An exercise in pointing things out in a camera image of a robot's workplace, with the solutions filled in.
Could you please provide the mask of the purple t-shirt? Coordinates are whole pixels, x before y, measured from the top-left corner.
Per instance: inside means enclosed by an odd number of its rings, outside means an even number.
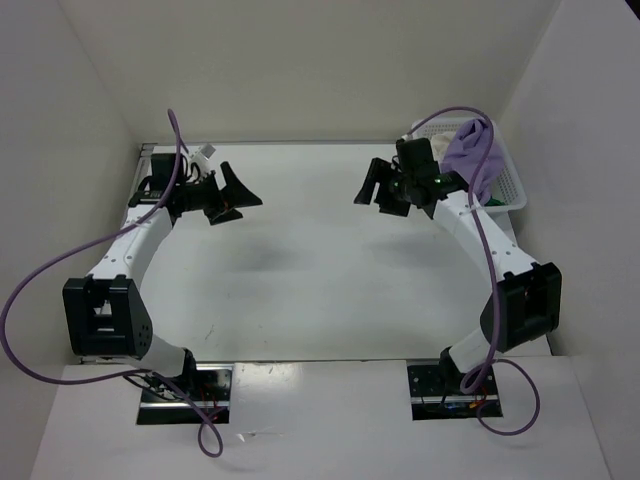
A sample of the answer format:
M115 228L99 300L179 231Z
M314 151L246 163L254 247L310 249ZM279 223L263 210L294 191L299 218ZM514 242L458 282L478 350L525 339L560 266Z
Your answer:
M476 118L464 123L449 143L440 163L440 171L442 173L457 172L470 185L472 176L489 145L489 140L490 129L485 120ZM474 194L482 205L490 201L492 184L500 176L504 167L503 151L493 142L474 184Z

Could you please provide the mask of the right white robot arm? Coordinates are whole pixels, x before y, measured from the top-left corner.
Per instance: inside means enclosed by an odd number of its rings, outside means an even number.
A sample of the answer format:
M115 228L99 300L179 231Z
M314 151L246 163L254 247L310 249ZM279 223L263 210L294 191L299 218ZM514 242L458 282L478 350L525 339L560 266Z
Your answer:
M414 171L399 163L372 159L354 199L376 203L380 212L405 217L416 207L461 246L488 280L491 293L479 325L443 350L439 365L446 381L463 392L478 389L491 361L559 325L562 275L520 249L475 204L473 192L457 173L440 172L435 162Z

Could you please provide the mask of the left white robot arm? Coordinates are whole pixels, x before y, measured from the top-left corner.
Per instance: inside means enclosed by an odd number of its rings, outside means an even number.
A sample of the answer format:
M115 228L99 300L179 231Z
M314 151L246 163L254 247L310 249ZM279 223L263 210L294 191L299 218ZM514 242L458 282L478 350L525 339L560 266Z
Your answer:
M183 382L197 370L187 348L158 336L139 287L163 240L185 213L200 211L210 225L239 220L242 209L262 205L228 163L220 166L225 184L214 174L187 181L154 173L128 204L125 233L82 278L69 279L62 290L72 351L79 357L120 359L129 365Z

